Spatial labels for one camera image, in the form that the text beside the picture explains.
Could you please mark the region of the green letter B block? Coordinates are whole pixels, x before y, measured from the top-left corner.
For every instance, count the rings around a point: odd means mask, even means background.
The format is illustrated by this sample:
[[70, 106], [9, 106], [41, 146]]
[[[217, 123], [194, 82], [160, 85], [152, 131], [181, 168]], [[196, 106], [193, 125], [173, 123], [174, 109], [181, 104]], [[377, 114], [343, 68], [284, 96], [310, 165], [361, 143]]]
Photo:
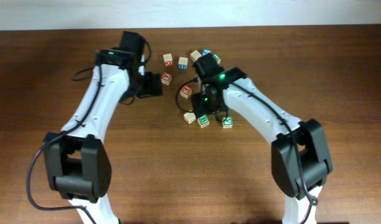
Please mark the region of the green letter B block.
[[203, 115], [197, 118], [197, 122], [201, 128], [204, 128], [210, 124], [210, 119], [207, 115]]

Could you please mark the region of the plain face number block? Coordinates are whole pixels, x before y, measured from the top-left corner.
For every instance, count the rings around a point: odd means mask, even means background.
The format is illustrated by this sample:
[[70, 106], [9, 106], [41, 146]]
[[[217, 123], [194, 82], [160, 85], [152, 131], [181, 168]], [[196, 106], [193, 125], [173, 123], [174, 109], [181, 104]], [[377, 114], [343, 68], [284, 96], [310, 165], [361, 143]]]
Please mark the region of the plain face number block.
[[184, 119], [187, 122], [187, 124], [191, 124], [196, 120], [196, 116], [194, 113], [187, 112], [187, 113], [184, 113]]

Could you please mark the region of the green letter V block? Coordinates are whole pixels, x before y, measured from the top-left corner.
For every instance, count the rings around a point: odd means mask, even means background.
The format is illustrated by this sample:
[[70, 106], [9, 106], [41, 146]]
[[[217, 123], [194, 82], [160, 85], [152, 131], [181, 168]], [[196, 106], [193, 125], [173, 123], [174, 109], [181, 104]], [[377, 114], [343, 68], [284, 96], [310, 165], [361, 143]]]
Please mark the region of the green letter V block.
[[224, 117], [222, 120], [222, 127], [224, 129], [233, 127], [233, 118], [231, 116]]

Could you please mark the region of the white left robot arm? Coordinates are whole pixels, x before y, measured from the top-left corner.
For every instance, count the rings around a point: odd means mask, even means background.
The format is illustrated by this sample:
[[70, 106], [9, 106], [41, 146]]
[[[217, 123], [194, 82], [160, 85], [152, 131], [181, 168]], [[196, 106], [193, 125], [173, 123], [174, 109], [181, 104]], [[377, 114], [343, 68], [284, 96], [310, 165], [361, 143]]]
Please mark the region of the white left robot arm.
[[119, 46], [96, 52], [92, 79], [76, 112], [59, 133], [47, 133], [41, 148], [51, 190], [68, 200], [84, 223], [119, 223], [107, 191], [112, 168], [103, 146], [116, 106], [128, 98], [162, 95], [159, 74], [147, 72], [150, 45], [125, 31]]

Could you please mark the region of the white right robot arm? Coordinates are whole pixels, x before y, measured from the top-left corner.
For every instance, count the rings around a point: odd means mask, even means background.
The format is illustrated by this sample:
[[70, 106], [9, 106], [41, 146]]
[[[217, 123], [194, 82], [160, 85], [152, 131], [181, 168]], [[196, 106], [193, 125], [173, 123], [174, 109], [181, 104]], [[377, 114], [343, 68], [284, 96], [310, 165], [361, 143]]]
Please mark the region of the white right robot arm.
[[318, 197], [333, 170], [324, 129], [302, 121], [267, 98], [238, 67], [221, 67], [212, 54], [193, 67], [200, 92], [191, 96], [198, 118], [234, 110], [271, 146], [271, 173], [285, 195], [283, 223], [315, 223]]

